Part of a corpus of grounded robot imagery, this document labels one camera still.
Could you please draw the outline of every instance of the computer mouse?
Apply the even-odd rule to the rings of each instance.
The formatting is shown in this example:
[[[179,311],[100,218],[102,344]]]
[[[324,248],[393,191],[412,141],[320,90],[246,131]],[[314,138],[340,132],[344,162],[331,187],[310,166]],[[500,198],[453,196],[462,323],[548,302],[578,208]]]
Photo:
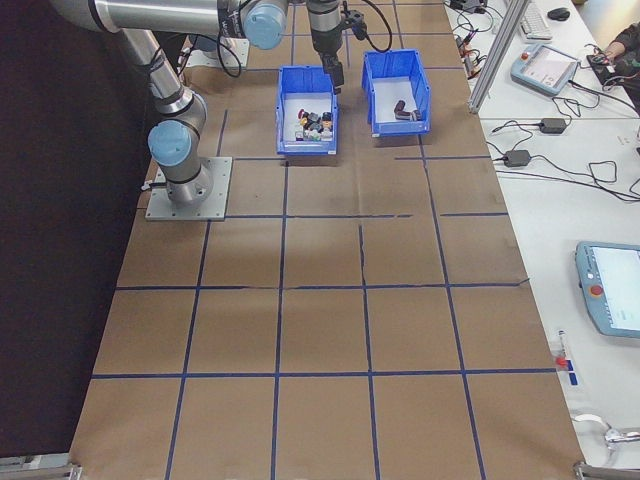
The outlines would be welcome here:
[[[554,8],[553,10],[549,10],[547,12],[547,17],[549,17],[551,20],[558,20],[559,22],[564,22],[567,18],[569,18],[569,15],[571,15],[571,12],[568,8],[565,7]]]

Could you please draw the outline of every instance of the grid of blue tape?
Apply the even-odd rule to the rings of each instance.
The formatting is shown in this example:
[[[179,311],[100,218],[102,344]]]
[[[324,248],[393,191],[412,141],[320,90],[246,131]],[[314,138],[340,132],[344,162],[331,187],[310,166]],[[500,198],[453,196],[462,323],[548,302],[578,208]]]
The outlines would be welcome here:
[[[359,5],[361,2],[355,0],[352,2],[353,5]],[[404,48],[403,35],[418,35],[418,34],[402,34],[400,30],[400,23],[397,14],[397,2],[392,0],[390,2],[382,2],[377,3],[378,6],[388,5],[393,6],[395,23],[400,32],[399,41],[400,47]],[[414,2],[414,3],[402,3],[401,5],[442,5],[441,2],[437,1],[427,1],[427,2]],[[293,17],[293,34],[292,36],[296,37],[296,21],[295,18],[298,14],[300,14],[300,6],[296,6],[296,13]],[[432,33],[430,35],[444,35],[444,33]],[[346,42],[345,47],[347,51],[347,66],[350,66],[350,49],[349,43],[352,41],[351,36],[345,35]],[[295,55],[295,41],[292,42],[291,48],[291,63],[294,62]],[[461,67],[429,67],[432,69],[449,69],[449,70],[457,70]],[[227,114],[225,111],[224,119],[222,123],[222,128],[220,131],[220,137],[218,139],[218,149],[217,155],[220,155],[220,150],[222,146],[223,135],[227,123]],[[464,393],[466,397],[467,410],[469,415],[469,423],[473,435],[473,441],[475,445],[475,451],[478,462],[478,470],[480,477],[483,480],[486,480],[487,475],[484,468],[484,461],[482,457],[482,449],[480,444],[480,438],[476,426],[475,414],[473,409],[473,402],[471,398],[471,393],[469,390],[468,384],[468,376],[469,375],[491,375],[491,374],[555,374],[556,370],[554,368],[513,368],[513,369],[467,369],[465,367],[464,362],[464,354],[462,351],[460,334],[458,330],[457,319],[455,315],[455,309],[453,305],[453,298],[451,294],[451,290],[453,288],[480,288],[480,287],[516,287],[524,282],[527,282],[527,279],[524,279],[521,282],[516,283],[450,283],[448,278],[448,270],[444,257],[444,250],[442,245],[442,238],[440,235],[440,225],[438,221],[438,214],[436,213],[435,201],[433,196],[431,195],[431,179],[429,176],[429,168],[428,164],[431,161],[438,160],[448,160],[452,157],[447,156],[433,156],[429,157],[427,152],[425,151],[425,147],[420,139],[420,157],[407,157],[407,158],[397,158],[396,160],[414,160],[421,161],[424,167],[424,173],[427,179],[427,185],[429,187],[429,201],[431,204],[431,211],[433,214],[433,222],[435,225],[436,238],[438,243],[440,262],[442,266],[442,271],[444,274],[444,283],[443,284],[402,284],[402,285],[371,285],[368,284],[364,274],[364,265],[365,265],[365,250],[364,250],[364,233],[362,226],[359,227],[359,242],[360,242],[360,265],[361,265],[361,275],[362,275],[362,283],[361,285],[309,285],[309,286],[300,286],[294,287],[295,289],[360,289],[362,290],[363,297],[363,305],[364,305],[364,322],[365,322],[365,335],[366,335],[366,353],[367,353],[367,371],[354,371],[354,372],[281,372],[280,371],[280,358],[281,358],[281,341],[282,341],[282,306],[283,306],[283,292],[287,289],[284,287],[284,272],[285,272],[285,242],[286,242],[286,228],[287,228],[287,220],[290,218],[366,218],[366,219],[385,219],[385,218],[408,218],[411,217],[410,214],[406,215],[302,215],[302,216],[292,216],[287,214],[287,195],[288,195],[288,172],[289,165],[285,162],[285,182],[284,182],[284,197],[283,197],[283,205],[282,205],[282,215],[235,215],[230,216],[229,218],[242,218],[242,219],[250,219],[250,218],[277,218],[282,219],[282,232],[281,232],[281,250],[280,250],[280,276],[279,276],[279,285],[278,285],[278,320],[277,320],[277,340],[276,340],[276,361],[275,361],[275,370],[273,373],[263,373],[263,372],[246,372],[246,373],[224,373],[224,372],[212,372],[212,373],[189,373],[189,356],[191,351],[191,342],[193,339],[193,332],[195,327],[196,313],[198,309],[198,302],[200,292],[202,290],[210,290],[210,289],[243,289],[243,288],[255,288],[249,286],[204,286],[202,285],[202,275],[204,271],[204,262],[207,253],[207,244],[209,241],[209,234],[211,231],[211,222],[207,223],[205,236],[203,240],[202,253],[200,258],[200,267],[198,271],[198,280],[197,284],[193,286],[129,286],[129,287],[118,287],[117,290],[127,291],[127,290],[194,290],[195,291],[195,299],[193,304],[193,310],[191,314],[191,322],[189,326],[189,333],[187,339],[187,346],[184,357],[184,364],[182,372],[176,373],[159,373],[159,374],[94,374],[93,379],[95,380],[112,380],[112,379],[136,379],[136,378],[174,378],[180,379],[180,389],[178,393],[178,399],[176,403],[175,417],[173,422],[173,431],[171,436],[171,443],[169,448],[169,453],[167,457],[167,466],[165,473],[165,480],[170,480],[171,478],[171,469],[173,462],[173,455],[175,451],[175,445],[177,440],[178,428],[180,424],[180,414],[182,410],[182,401],[184,398],[184,391],[186,381],[190,378],[273,378],[274,379],[274,393],[273,393],[273,421],[272,421],[272,447],[271,447],[271,480],[276,480],[276,459],[277,459],[277,438],[278,438],[278,409],[279,409],[279,392],[280,392],[280,379],[281,378],[326,378],[326,377],[366,377],[368,379],[369,384],[369,401],[370,401],[370,413],[371,413],[371,438],[372,438],[372,449],[373,449],[373,458],[374,458],[374,470],[376,480],[381,479],[381,471],[380,471],[380,459],[378,452],[378,439],[377,439],[377,428],[376,428],[376,410],[375,410],[375,389],[374,389],[374,379],[376,377],[388,377],[388,376],[437,376],[437,375],[459,375],[462,378]],[[456,159],[463,158],[477,158],[477,159],[486,159],[490,158],[484,155],[472,155],[472,156],[455,156]],[[507,215],[507,212],[473,212],[473,213],[455,213],[455,214],[441,214],[441,216],[500,216]],[[458,360],[460,364],[459,369],[453,370],[421,370],[421,371],[376,371],[373,368],[372,364],[372,355],[371,355],[371,335],[369,331],[369,315],[368,315],[368,296],[367,292],[372,289],[386,289],[386,288],[444,288],[447,293],[447,298],[449,302],[449,309],[451,314],[451,321],[453,324],[453,330],[455,335],[456,348],[458,353]]]

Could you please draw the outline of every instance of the table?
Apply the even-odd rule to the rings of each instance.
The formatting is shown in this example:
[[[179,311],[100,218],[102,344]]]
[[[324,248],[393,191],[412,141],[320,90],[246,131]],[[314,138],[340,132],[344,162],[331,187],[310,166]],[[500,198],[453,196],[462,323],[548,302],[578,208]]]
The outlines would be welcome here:
[[[549,21],[554,35],[551,45],[581,59],[590,53],[590,48],[584,45],[592,43],[593,38],[569,0],[535,1],[543,13],[560,6],[571,11],[567,22]],[[449,11],[454,26],[456,17],[455,12]],[[477,27],[482,28],[480,22],[488,26],[489,20],[483,17],[473,15],[474,25],[477,21]],[[492,37],[490,32],[479,33],[471,47],[488,53]],[[548,97],[509,78],[511,59],[516,58],[525,45],[521,37],[514,39],[479,113],[487,140],[502,151],[526,137],[516,127],[493,133],[505,120],[530,123],[547,116],[559,116]],[[578,70],[575,79],[600,89],[590,69]],[[586,104],[593,102],[588,98],[590,95],[570,87],[565,87],[561,95]],[[628,101],[620,87],[614,89],[614,95]],[[626,191],[640,178],[640,155],[636,151],[636,147],[640,147],[639,126],[640,121],[631,109],[602,98],[597,109],[583,110],[582,117],[574,118],[562,135],[544,135],[530,127],[535,130],[533,137],[518,148],[529,150],[531,155],[544,155],[574,171],[586,172],[589,162],[615,161],[619,169],[617,188]],[[494,158],[500,157],[493,148],[491,153]],[[508,170],[500,162],[496,162],[496,169]],[[522,171],[569,178],[542,159],[532,160]],[[572,386],[561,376],[570,411],[600,414],[617,428],[637,427],[640,425],[640,388],[635,379],[640,373],[640,341],[607,337],[596,331],[578,288],[573,253],[581,240],[637,244],[640,205],[624,204],[604,192],[565,182],[504,173],[498,173],[498,178],[550,344],[558,341],[559,330],[566,332],[579,380],[578,386]],[[602,465],[607,459],[602,430],[593,425],[574,423],[574,426],[587,462]],[[640,467],[640,445],[622,446],[611,466]]]

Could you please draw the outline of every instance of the keyboard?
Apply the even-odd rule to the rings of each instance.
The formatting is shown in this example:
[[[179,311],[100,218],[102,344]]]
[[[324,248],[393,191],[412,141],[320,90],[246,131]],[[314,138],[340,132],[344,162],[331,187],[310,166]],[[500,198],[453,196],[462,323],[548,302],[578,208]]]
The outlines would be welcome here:
[[[538,6],[529,2],[527,10],[520,20],[520,28],[526,42],[550,42],[553,39],[549,24],[546,22]]]

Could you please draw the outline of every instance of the blue bin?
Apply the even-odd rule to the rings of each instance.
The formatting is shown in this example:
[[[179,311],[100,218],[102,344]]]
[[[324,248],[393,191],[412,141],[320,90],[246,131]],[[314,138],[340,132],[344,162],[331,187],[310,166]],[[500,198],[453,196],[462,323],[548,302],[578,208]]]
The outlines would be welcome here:
[[[322,115],[331,112],[331,140],[296,141],[297,112],[304,109]],[[279,155],[335,155],[338,145],[338,101],[331,78],[321,66],[283,66],[276,99],[276,150]]]
[[[422,134],[431,129],[431,88],[417,50],[365,52],[362,88],[369,100],[367,120],[373,137]],[[413,98],[402,98],[409,95]],[[415,101],[420,120],[396,120],[393,109],[398,100],[405,100],[407,105]]]

